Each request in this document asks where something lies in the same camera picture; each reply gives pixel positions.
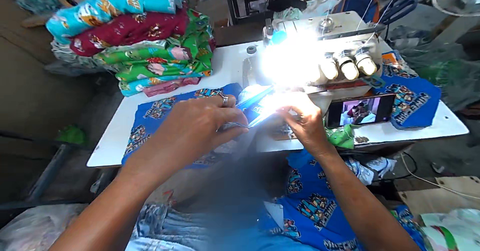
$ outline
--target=phone screen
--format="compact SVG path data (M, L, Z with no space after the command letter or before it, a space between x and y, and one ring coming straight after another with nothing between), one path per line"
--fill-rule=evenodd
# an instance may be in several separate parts
M333 101L328 107L327 127L387 122L392 114L394 100L395 95L381 95Z

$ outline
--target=electrical cord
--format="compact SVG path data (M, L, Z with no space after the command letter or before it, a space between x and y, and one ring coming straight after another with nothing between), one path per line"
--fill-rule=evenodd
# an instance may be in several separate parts
M421 178L421 177L418 177L417 175L413 174L413 172L411 172L411 171L409 170L409 168L407 167L407 164L406 164L406 162L405 162L405 159L403 158L403 154L404 154L404 153L401 154L401 156L402 156L402 161L403 161L403 165L405 166L405 168L407 169L407 171L408 171L412 176L414 176L415 178L420 179L420 180L422 180L422 181L425 181L425 182L427 182L427 183L430 183L430 184L432 184L432 185L438 186L438 187L443 188L443 189L445 189L445 190L448 190L448 191L450 191L450 192L453 192L453 193L455 193L455 194L457 194L457 195L464 196L464 197L468 197L468 198L472 198L472 199L480 200L480 198L478 198L478 197L470 196L470 195L467 195L467 194L464 194L464 193L460 193L460 192L455 191L455 190L451 190L451 189L449 189L449 188L446 188L445 186L441 186L441 185L439 185L439 184L432 183L432 182L430 182L430 181L428 181L428 180L425 180L425 179L423 179L423 178Z
M410 159L413 161L413 165L415 165L415 169L413 169L413 173L417 172L418 165L417 165L417 162L415 161L415 159L413 159L413 157L411 155L409 155L408 153L403 152L402 156L403 156L403 154L409 156ZM386 181L391 182L391 181L394 181L394 180L405 179L405 178L408 178L410 176L411 176L410 174L407 174L405 176L400 176L400 177L396 177L396 178L392 178L392 179L380 179L380 180L375 180L375 181L372 181L372 182L386 182Z

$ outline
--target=white garment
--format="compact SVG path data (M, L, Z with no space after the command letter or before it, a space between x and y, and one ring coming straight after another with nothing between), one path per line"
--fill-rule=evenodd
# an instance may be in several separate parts
M375 122L376 118L377 118L377 116L375 114L370 113L369 115L367 115L365 118L362 119L360 124L373 123L373 122Z
M348 113L349 111L345 111L344 113L342 113L342 115L340 116L340 126L344 126L344 125L347 125L347 124L353 124L353 122L355 121L355 119L353 117L350 117L348 116Z

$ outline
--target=clothing pile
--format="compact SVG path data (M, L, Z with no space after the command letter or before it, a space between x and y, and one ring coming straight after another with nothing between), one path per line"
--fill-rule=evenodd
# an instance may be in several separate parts
M85 0L46 25L59 59L116 72L124 96L152 96L211 75L208 17L182 1Z

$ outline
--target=wooden surface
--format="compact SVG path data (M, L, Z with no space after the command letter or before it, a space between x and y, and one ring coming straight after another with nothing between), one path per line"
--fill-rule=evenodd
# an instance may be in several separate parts
M480 197L480 180L477 177L441 177L436 182L444 187L470 196ZM458 208L480 210L480 200L467 198L443 188L425 183L428 189L399 192L402 201L410 208L414 217L428 213L448 213Z

